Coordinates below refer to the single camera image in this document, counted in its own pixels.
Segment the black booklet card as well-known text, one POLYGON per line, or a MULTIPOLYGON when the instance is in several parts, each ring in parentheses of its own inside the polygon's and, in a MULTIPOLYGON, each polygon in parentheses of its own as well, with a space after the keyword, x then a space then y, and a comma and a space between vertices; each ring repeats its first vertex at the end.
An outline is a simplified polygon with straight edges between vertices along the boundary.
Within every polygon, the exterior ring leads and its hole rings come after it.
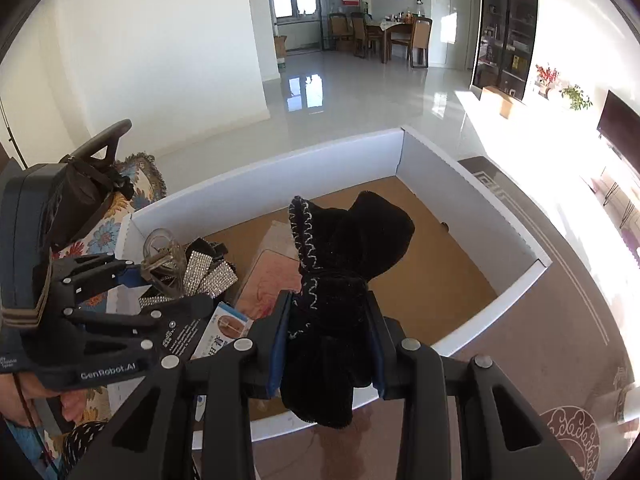
POLYGON ((205 329, 220 300, 193 297, 193 301, 175 301, 164 304, 160 309, 160 332, 157 334, 157 350, 160 358, 176 356, 181 361, 189 361, 200 343, 205 329))

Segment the black velvet pouch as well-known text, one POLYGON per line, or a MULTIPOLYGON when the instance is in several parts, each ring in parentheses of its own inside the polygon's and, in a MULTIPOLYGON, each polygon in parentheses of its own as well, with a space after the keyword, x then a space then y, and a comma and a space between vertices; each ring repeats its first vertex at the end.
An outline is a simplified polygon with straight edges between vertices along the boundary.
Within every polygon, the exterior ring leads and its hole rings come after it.
POLYGON ((288 221, 302 286, 288 314, 282 402, 304 422, 342 429, 352 421, 355 389, 373 380, 369 283, 402 259, 414 224, 371 191, 347 209, 296 196, 288 221))

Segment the blue white medicine box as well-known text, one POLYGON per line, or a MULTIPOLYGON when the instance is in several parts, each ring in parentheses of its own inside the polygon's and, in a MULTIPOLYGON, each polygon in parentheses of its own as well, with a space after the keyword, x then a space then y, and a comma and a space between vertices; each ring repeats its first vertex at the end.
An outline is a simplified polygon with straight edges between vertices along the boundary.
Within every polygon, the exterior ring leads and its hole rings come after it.
POLYGON ((191 360, 214 356, 227 344, 232 344, 237 339, 245 337, 252 324, 253 321, 245 314, 221 301, 209 319, 191 360))

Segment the phone case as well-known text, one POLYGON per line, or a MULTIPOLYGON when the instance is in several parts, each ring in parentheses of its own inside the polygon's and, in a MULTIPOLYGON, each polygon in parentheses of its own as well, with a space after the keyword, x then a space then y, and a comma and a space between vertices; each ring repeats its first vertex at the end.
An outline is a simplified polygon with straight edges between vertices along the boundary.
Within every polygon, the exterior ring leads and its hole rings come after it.
POLYGON ((257 254, 244 276, 233 307, 251 318, 265 318, 274 308, 281 290, 300 291, 298 255, 290 226, 270 224, 257 254))

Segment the floral cushion chair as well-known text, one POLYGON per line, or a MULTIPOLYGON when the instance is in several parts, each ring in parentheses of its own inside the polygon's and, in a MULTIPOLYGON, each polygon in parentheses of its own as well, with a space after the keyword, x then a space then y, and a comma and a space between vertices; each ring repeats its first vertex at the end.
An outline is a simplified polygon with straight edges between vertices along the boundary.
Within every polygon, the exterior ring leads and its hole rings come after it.
POLYGON ((122 162, 115 159, 117 143, 130 128, 128 119, 115 122, 73 152, 73 159, 82 159, 98 168, 110 178, 112 186, 94 184, 100 198, 98 209, 82 224, 70 244, 54 248, 55 258, 114 252, 126 215, 166 196, 165 182, 155 167, 153 156, 138 153, 122 162))

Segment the white cardboard storage box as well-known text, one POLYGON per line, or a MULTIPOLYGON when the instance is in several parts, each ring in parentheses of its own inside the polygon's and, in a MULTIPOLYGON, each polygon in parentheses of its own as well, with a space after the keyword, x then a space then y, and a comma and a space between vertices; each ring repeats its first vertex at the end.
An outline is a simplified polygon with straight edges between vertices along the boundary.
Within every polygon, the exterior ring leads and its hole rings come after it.
POLYGON ((451 356, 512 307, 548 255, 495 196, 430 141, 405 129, 355 136, 258 162, 190 186, 127 216, 115 254, 141 261, 165 229, 181 245, 228 247, 245 298, 293 305, 277 396, 250 413, 265 440, 314 422, 345 425, 378 397, 364 307, 374 297, 405 333, 451 356))

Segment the black flat television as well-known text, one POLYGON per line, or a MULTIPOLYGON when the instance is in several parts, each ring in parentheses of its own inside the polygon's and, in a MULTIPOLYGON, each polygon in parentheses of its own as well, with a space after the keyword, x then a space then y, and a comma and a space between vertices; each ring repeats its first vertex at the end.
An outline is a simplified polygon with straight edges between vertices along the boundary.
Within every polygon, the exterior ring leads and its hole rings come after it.
POLYGON ((640 117, 612 91, 606 95, 598 131, 631 166, 639 168, 640 117))

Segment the green potted plant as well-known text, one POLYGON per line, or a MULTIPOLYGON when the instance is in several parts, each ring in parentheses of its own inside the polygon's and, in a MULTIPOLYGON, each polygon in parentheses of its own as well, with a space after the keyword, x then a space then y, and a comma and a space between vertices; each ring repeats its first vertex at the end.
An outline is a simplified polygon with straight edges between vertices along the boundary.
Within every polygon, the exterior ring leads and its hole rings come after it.
POLYGON ((593 106, 588 94, 578 84, 570 84, 560 91, 562 98, 570 100, 570 109, 580 112, 581 110, 589 110, 593 106))

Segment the dining table with chairs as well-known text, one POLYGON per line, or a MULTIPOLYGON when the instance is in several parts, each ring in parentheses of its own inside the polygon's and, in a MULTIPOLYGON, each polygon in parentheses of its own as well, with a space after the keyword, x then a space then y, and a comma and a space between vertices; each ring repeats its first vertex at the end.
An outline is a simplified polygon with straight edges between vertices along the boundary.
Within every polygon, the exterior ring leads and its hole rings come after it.
POLYGON ((403 47, 409 66, 424 70, 430 67, 432 28, 431 18, 416 14, 379 23, 368 23, 362 12, 329 16, 329 40, 334 47, 346 44, 357 58, 367 58, 370 52, 378 51, 383 64, 392 57, 394 47, 403 47))

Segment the red flower plant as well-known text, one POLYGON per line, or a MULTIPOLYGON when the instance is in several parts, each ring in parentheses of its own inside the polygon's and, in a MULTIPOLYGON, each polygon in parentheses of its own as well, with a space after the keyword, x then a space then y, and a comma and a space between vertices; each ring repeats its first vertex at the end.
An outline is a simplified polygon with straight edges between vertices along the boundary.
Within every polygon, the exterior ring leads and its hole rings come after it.
POLYGON ((550 91, 558 82, 558 78, 559 72, 555 68, 536 65, 535 86, 538 88, 538 93, 545 99, 548 99, 550 91))

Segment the dark glass display cabinet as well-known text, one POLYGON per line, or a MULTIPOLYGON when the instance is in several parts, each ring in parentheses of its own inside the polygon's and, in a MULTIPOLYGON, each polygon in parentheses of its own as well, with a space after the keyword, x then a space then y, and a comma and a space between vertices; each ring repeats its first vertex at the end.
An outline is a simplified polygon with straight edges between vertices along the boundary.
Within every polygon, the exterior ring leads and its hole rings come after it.
POLYGON ((472 85, 524 98, 535 44, 538 0, 480 0, 472 85))

